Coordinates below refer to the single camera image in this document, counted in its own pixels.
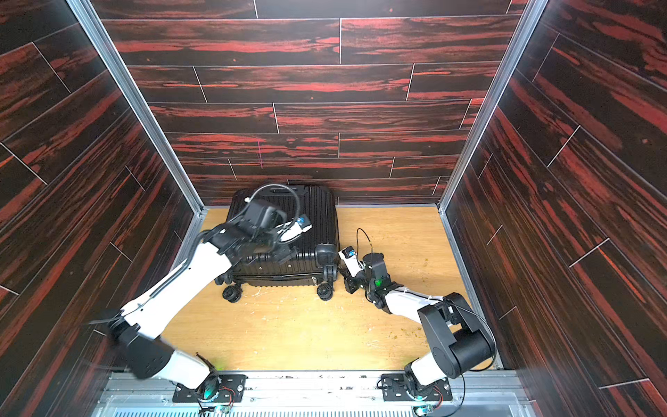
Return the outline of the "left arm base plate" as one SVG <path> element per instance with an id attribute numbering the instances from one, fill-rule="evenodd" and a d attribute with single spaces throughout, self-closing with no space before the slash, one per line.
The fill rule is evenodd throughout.
<path id="1" fill-rule="evenodd" d="M 172 398 L 174 403 L 240 403 L 248 377 L 243 374 L 210 375 L 197 389 L 178 384 Z"/>

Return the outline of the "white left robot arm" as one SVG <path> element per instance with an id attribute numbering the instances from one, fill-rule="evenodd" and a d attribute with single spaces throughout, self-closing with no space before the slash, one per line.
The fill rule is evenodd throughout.
<path id="1" fill-rule="evenodd" d="M 109 324 L 109 335 L 130 371 L 139 380 L 162 378 L 211 398 L 218 390 L 214 368 L 165 342 L 163 331 L 215 278 L 255 254 L 288 258 L 289 243 L 302 233 L 295 224 L 284 233 L 275 228 L 254 235 L 230 223 L 199 233 L 185 261 L 126 303 Z"/>

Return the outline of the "black hard-shell suitcase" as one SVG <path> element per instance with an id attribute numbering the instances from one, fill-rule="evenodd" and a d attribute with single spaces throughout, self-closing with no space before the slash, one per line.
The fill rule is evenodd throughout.
<path id="1" fill-rule="evenodd" d="M 286 213 L 287 222 L 292 222 L 298 197 L 300 216 L 307 217 L 312 228 L 288 245 L 290 258 L 285 262 L 280 263 L 269 254 L 256 254 L 216 278 L 216 284 L 227 285 L 223 298 L 231 303 L 238 302 L 241 285 L 247 283 L 254 287 L 315 286 L 321 300 L 330 300 L 340 262 L 338 216 L 332 191 L 313 184 L 290 185 L 285 189 L 273 186 L 259 192 L 241 189 L 234 193 L 228 219 L 241 212 L 251 196 L 277 206 Z"/>

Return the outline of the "aluminium front rail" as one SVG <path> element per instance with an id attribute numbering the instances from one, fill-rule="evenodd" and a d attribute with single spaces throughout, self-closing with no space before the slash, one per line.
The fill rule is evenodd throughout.
<path id="1" fill-rule="evenodd" d="M 399 371 L 232 371 L 212 401 L 167 380 L 115 373 L 95 416 L 535 416 L 512 371 L 468 373 L 428 394 L 398 386 Z"/>

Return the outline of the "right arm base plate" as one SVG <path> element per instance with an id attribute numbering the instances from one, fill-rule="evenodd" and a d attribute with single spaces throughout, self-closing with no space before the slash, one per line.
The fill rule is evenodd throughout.
<path id="1" fill-rule="evenodd" d="M 384 401 L 451 401 L 453 394 L 447 378 L 421 385 L 403 372 L 382 374 L 376 384 Z"/>

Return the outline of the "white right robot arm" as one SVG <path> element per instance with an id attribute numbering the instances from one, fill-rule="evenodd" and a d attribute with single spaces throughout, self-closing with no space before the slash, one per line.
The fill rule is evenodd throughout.
<path id="1" fill-rule="evenodd" d="M 458 378 L 497 354 L 490 328 L 459 293 L 423 295 L 392 280 L 382 253 L 364 255 L 354 248 L 339 252 L 345 287 L 364 291 L 368 302 L 387 314 L 419 323 L 429 352 L 404 368 L 396 385 L 415 400 L 439 391 L 438 382 Z"/>

